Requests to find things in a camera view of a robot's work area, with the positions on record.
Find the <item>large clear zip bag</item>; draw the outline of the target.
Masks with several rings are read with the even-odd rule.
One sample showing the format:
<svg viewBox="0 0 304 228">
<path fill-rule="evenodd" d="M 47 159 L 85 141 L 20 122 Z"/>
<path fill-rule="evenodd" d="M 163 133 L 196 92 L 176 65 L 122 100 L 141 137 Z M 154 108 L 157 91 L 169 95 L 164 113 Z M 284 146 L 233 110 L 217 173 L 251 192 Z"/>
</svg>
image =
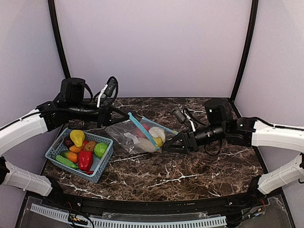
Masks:
<svg viewBox="0 0 304 228">
<path fill-rule="evenodd" d="M 156 146 L 154 146 L 150 139 L 147 138 L 145 134 L 136 127 L 135 136 L 138 140 L 136 146 L 144 152 L 161 153 L 162 146 L 166 143 L 166 141 L 171 140 L 178 134 L 176 130 L 169 129 L 163 125 L 147 119 L 146 117 L 142 117 L 140 123 L 156 143 Z"/>
</svg>

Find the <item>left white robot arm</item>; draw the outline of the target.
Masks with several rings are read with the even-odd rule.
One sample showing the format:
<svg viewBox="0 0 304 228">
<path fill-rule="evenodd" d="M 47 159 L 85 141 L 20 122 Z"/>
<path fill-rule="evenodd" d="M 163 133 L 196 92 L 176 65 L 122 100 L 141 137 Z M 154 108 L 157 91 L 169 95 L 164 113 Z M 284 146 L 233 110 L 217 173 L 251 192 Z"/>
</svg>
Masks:
<svg viewBox="0 0 304 228">
<path fill-rule="evenodd" d="M 84 100 L 85 90 L 91 92 L 81 78 L 67 78 L 61 82 L 60 92 L 53 101 L 38 105 L 23 117 L 0 129 L 0 183 L 31 191 L 47 197 L 61 191 L 60 185 L 50 177 L 21 169 L 3 155 L 17 145 L 37 135 L 51 132 L 70 120 L 95 122 L 97 127 L 108 127 L 128 120 L 128 114 L 113 107 L 118 95 L 118 80 L 111 76 L 96 96 Z"/>
</svg>

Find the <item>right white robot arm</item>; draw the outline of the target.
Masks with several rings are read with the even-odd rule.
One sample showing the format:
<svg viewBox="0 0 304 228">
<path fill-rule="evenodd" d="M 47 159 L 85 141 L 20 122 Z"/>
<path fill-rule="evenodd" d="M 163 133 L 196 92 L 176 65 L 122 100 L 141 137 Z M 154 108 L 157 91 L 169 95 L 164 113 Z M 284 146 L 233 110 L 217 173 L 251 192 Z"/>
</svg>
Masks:
<svg viewBox="0 0 304 228">
<path fill-rule="evenodd" d="M 260 197 L 300 180 L 304 176 L 304 129 L 268 123 L 258 117 L 234 119 L 224 99 L 210 99 L 205 104 L 209 124 L 191 131 L 182 131 L 166 142 L 163 150 L 188 154 L 200 146 L 226 140 L 232 145 L 245 147 L 274 147 L 299 152 L 293 160 L 280 168 L 254 177 L 248 194 Z"/>
</svg>

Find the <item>yellow toy potato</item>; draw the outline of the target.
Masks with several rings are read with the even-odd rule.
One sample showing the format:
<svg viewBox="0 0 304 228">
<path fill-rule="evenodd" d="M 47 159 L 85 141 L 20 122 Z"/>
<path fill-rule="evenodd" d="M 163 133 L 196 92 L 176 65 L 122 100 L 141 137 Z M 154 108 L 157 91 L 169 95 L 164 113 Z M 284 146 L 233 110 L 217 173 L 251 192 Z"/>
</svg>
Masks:
<svg viewBox="0 0 304 228">
<path fill-rule="evenodd" d="M 163 141 L 161 137 L 154 138 L 154 141 L 156 142 L 157 147 L 162 147 Z"/>
</svg>

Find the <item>small clear zip bag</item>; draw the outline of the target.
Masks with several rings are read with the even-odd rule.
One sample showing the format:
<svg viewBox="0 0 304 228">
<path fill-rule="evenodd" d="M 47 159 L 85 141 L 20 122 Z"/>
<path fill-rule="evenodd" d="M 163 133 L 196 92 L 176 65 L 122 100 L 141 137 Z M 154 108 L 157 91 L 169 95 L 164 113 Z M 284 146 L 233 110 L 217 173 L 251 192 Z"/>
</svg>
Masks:
<svg viewBox="0 0 304 228">
<path fill-rule="evenodd" d="M 108 126 L 105 131 L 112 137 L 112 139 L 115 140 L 115 142 L 127 150 L 129 154 L 147 153 L 136 146 L 138 143 L 137 137 L 135 136 L 136 127 L 139 128 L 145 134 L 145 136 L 150 139 L 154 146 L 156 146 L 156 143 L 141 125 L 140 121 L 138 121 L 131 112 L 129 112 L 128 115 L 129 120 Z"/>
</svg>

